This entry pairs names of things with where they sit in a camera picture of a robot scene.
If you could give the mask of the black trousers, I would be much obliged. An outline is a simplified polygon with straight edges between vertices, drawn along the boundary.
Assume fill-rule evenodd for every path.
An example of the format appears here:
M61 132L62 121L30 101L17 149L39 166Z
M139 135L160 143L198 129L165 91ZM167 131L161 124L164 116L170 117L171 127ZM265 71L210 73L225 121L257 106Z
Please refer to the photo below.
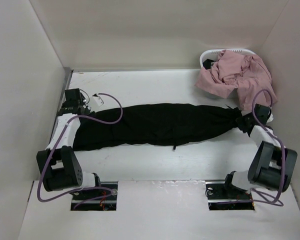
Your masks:
M181 146L216 138L234 128L241 117L238 108L181 103L144 104L95 112L83 119L76 132L73 150L92 151L124 144Z

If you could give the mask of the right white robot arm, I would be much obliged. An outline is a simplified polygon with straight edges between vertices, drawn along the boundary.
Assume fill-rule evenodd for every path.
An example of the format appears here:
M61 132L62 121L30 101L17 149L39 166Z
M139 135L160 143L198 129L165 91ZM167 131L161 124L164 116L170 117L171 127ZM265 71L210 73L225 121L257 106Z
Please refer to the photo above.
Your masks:
M269 107L256 104L254 112L236 119L238 128L253 139L258 149L248 170L233 171L226 176L221 189L226 197L233 198L240 191L253 188L265 188L279 193L288 189L298 154L295 150L284 147L273 130L264 125L271 116Z

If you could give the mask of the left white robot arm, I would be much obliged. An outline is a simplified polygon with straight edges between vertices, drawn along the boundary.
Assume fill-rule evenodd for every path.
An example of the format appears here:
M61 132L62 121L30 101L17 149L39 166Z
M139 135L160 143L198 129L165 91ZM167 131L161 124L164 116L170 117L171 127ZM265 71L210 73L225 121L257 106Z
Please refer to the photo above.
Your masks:
M96 173L82 170L73 150L75 136L81 125L80 119L68 123L72 117L89 113L87 100L78 88L65 91L65 101L57 114L53 137L46 149L36 155L46 191L85 188L90 199L95 200L102 195L100 178Z

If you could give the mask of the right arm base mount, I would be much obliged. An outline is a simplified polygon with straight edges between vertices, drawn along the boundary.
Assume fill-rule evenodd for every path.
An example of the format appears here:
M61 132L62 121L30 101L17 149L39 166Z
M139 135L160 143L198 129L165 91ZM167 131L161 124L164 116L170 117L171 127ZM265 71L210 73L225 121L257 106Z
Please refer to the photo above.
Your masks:
M210 211L254 211L251 193L226 187L224 181L206 181L205 195Z

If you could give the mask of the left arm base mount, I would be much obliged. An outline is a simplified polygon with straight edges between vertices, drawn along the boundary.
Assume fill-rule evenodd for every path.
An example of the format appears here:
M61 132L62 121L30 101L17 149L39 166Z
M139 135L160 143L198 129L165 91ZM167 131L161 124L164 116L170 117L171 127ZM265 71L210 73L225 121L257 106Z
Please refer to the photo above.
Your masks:
M101 182L101 187L115 190L110 193L105 189L86 190L72 195L71 211L115 211L117 209L118 182Z

